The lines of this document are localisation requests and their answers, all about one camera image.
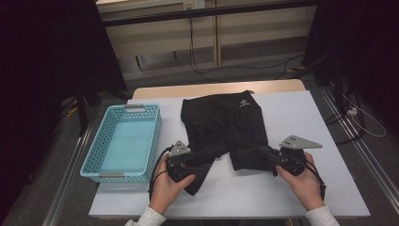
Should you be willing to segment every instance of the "person's right hand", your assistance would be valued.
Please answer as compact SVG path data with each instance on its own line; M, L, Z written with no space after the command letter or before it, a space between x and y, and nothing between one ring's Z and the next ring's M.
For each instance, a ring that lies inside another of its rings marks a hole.
M306 159L313 163L313 157L310 153L305 152ZM316 176L308 169L301 174L294 176L289 171L280 166L276 166L276 170L282 179L284 179L293 190L296 197L300 200L307 211L324 206L324 202L320 195L320 184Z

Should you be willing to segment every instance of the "metal rail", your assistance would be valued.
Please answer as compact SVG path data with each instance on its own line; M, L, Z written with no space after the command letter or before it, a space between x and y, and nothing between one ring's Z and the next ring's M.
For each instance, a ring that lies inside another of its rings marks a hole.
M252 5L243 5L243 6L233 6L233 7L203 8L195 10L174 11L174 12L159 13L154 15L145 15L137 17L120 17L112 19L103 19L103 25L117 26L117 25L127 25L127 24L143 24L150 22L171 21L171 20L179 20L187 18L227 15L227 14L244 13L244 12L275 10L283 8L310 7L310 6L316 6L317 3L319 2L320 0L287 0L287 1L278 1L271 3L252 4Z

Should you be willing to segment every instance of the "white table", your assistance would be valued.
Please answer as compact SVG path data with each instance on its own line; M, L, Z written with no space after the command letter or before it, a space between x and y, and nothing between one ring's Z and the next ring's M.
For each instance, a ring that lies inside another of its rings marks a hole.
M290 135L323 144L306 150L327 185L326 204L337 218L370 216L359 191L308 91L254 94L263 109L269 145L278 148ZM137 99L158 103L163 119L157 154L176 140L188 144L180 119L183 97ZM148 185L101 184L89 214L98 218L138 218L149 204ZM167 218L301 218L305 209L288 184L271 172L234 171L228 154L212 165L195 196L182 192Z

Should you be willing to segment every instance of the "white sleeve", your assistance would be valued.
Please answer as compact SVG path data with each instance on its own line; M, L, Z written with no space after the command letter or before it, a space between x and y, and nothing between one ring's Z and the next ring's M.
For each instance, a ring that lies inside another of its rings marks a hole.
M332 216L327 206L322 206L305 214L305 217L311 223L311 226L339 226L340 224Z
M138 222L133 222L131 219L126 222L125 226L159 226L165 220L164 216L158 214L155 210L150 207L146 207L143 215L141 215Z

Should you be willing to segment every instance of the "metal bracket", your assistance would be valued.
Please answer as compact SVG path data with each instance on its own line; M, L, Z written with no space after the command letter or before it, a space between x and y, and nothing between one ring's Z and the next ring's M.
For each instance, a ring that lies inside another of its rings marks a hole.
M295 135L290 135L284 139L280 144L280 147L289 149L312 149L321 148L322 144L307 140L302 137L297 137Z
M169 157L176 157L185 153L191 153L191 150L180 140L178 140L170 151Z

